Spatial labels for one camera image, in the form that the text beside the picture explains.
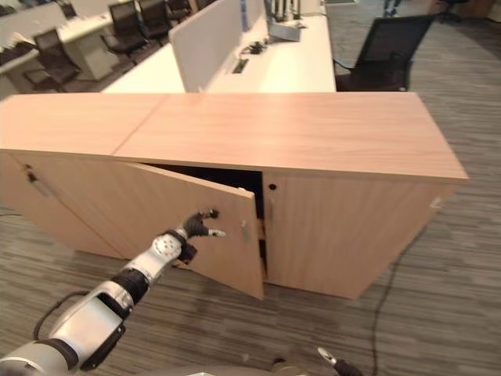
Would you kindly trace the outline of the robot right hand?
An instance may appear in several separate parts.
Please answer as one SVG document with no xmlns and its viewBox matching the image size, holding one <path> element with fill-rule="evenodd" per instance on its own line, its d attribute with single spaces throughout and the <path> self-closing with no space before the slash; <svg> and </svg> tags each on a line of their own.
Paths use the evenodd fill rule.
<svg viewBox="0 0 501 376">
<path fill-rule="evenodd" d="M 362 375 L 361 371 L 350 364 L 346 360 L 335 358 L 330 352 L 328 352 L 323 347 L 318 347 L 317 352 L 319 355 L 327 361 L 332 368 L 336 371 L 336 373 L 340 376 L 357 376 Z"/>
</svg>

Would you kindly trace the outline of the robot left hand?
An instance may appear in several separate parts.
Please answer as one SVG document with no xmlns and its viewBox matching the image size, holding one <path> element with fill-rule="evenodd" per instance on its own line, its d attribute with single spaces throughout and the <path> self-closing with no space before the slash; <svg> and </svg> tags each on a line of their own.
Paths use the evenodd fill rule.
<svg viewBox="0 0 501 376">
<path fill-rule="evenodd" d="M 211 229 L 204 224 L 205 219 L 216 219 L 219 211 L 209 208 L 206 211 L 198 211 L 191 215 L 183 224 L 182 228 L 186 238 L 192 237 L 226 237 L 223 230 Z"/>
</svg>

